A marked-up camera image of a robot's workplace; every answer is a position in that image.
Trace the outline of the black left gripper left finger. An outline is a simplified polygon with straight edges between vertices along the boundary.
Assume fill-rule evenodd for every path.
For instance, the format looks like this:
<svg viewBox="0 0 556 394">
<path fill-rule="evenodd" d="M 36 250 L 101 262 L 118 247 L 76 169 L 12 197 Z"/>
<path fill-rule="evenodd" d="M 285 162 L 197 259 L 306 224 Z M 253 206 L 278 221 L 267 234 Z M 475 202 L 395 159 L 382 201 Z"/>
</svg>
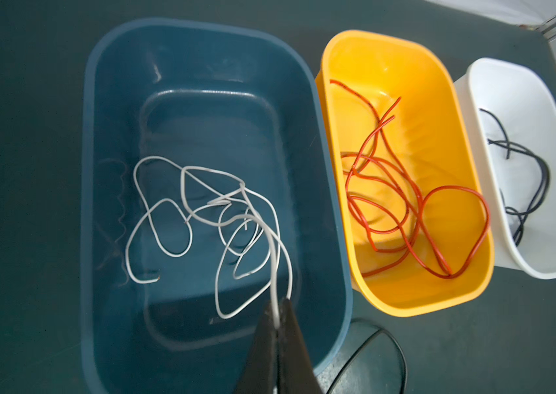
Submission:
<svg viewBox="0 0 556 394">
<path fill-rule="evenodd" d="M 277 382 L 277 340 L 271 304 L 267 303 L 256 326 L 248 356 L 234 393 L 272 394 Z"/>
</svg>

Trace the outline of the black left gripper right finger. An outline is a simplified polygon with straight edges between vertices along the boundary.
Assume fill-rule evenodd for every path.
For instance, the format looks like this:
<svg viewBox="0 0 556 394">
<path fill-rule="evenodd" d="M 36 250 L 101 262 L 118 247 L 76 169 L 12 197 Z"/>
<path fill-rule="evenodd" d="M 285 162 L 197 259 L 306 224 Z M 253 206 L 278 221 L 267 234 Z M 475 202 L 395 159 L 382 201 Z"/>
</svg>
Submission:
<svg viewBox="0 0 556 394">
<path fill-rule="evenodd" d="M 284 298 L 277 331 L 277 392 L 322 393 L 294 307 Z"/>
</svg>

